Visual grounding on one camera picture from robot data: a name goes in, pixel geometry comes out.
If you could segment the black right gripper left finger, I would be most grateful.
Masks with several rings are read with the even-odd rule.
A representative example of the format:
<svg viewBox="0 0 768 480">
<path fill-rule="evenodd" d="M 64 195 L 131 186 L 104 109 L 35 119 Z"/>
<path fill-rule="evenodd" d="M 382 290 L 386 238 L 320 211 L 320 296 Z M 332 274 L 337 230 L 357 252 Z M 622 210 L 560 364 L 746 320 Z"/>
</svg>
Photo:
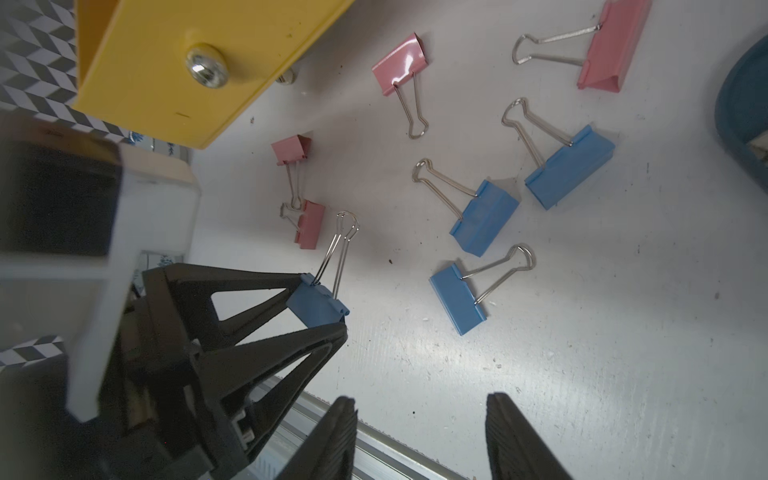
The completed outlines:
<svg viewBox="0 0 768 480">
<path fill-rule="evenodd" d="M 338 397 L 277 479 L 351 479 L 357 425 L 355 401 Z"/>
</svg>

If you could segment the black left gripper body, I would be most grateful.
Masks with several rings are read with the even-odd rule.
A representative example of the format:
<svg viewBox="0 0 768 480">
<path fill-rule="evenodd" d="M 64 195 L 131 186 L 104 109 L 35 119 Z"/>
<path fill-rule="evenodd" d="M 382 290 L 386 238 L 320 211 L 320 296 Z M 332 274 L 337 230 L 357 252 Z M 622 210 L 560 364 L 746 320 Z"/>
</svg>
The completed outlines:
<svg viewBox="0 0 768 480">
<path fill-rule="evenodd" d="M 242 408 L 204 384 L 200 360 L 220 345 L 187 319 L 216 323 L 209 299 L 148 281 L 123 317 L 99 395 L 93 479 L 231 479 L 246 467 Z"/>
</svg>

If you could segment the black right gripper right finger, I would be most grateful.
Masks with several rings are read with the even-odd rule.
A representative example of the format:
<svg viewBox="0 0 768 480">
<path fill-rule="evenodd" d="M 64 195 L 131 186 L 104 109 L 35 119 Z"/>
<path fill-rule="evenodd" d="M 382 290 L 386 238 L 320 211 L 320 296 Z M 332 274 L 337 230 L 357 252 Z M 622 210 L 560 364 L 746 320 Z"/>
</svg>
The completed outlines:
<svg viewBox="0 0 768 480">
<path fill-rule="evenodd" d="M 485 435 L 492 479 L 572 479 L 506 393 L 487 396 Z"/>
</svg>

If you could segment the blue binder clip low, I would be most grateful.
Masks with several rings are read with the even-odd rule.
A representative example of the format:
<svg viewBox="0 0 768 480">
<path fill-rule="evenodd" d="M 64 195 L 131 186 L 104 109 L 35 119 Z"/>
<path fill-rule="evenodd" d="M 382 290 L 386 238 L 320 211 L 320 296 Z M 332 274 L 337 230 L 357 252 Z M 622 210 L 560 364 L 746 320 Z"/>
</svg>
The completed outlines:
<svg viewBox="0 0 768 480">
<path fill-rule="evenodd" d="M 336 232 L 326 250 L 323 261 L 315 275 L 301 275 L 301 283 L 286 302 L 288 309 L 308 329 L 344 323 L 350 310 L 338 299 L 341 278 L 345 266 L 349 245 L 359 232 L 360 225 L 356 215 L 343 210 L 336 214 Z M 335 253 L 339 253 L 338 264 L 331 288 L 321 279 L 331 263 Z"/>
</svg>

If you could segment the blue binder clip mid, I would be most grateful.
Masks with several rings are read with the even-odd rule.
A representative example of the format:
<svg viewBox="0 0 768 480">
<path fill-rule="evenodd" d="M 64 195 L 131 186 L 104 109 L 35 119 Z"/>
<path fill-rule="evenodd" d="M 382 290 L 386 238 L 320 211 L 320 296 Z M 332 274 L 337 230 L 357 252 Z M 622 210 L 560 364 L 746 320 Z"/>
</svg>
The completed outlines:
<svg viewBox="0 0 768 480">
<path fill-rule="evenodd" d="M 517 254 L 525 259 L 523 264 L 511 268 L 480 295 L 473 293 L 467 282 L 468 279 L 513 260 Z M 462 272 L 456 263 L 451 263 L 448 267 L 433 274 L 429 282 L 455 330 L 460 336 L 463 336 L 487 320 L 482 303 L 493 292 L 514 274 L 531 271 L 536 267 L 536 264 L 533 250 L 526 244 L 518 243 L 512 245 L 502 259 L 468 273 Z"/>
</svg>

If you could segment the yellow drawer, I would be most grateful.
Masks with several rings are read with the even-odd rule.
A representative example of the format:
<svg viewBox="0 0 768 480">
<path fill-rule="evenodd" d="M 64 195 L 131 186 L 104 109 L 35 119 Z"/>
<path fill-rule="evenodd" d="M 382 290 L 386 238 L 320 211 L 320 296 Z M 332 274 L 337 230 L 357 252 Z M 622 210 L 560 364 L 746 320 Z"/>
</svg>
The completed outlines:
<svg viewBox="0 0 768 480">
<path fill-rule="evenodd" d="M 204 149 L 347 1 L 78 0 L 75 110 Z"/>
</svg>

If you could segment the blue binder clip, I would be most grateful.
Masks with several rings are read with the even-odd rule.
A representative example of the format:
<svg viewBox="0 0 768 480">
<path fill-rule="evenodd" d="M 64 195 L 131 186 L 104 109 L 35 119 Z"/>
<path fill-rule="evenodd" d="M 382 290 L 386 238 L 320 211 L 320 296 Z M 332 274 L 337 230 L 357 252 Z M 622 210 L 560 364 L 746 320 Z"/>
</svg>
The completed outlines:
<svg viewBox="0 0 768 480">
<path fill-rule="evenodd" d="M 421 176 L 422 169 L 469 196 L 466 207 L 460 210 L 432 181 Z M 414 183 L 426 185 L 456 216 L 450 234 L 464 252 L 476 257 L 485 254 L 519 206 L 517 199 L 491 181 L 484 180 L 477 189 L 469 189 L 438 172 L 429 158 L 419 160 L 411 176 Z"/>
<path fill-rule="evenodd" d="M 545 159 L 522 123 L 509 118 L 508 114 L 515 107 L 521 107 L 523 116 L 530 123 L 560 142 L 562 147 Z M 567 136 L 534 114 L 526 97 L 519 97 L 506 107 L 501 123 L 518 133 L 532 156 L 537 168 L 525 179 L 525 186 L 545 210 L 557 205 L 607 163 L 616 148 L 611 140 L 596 132 L 590 125 L 584 126 L 575 136 Z"/>
</svg>

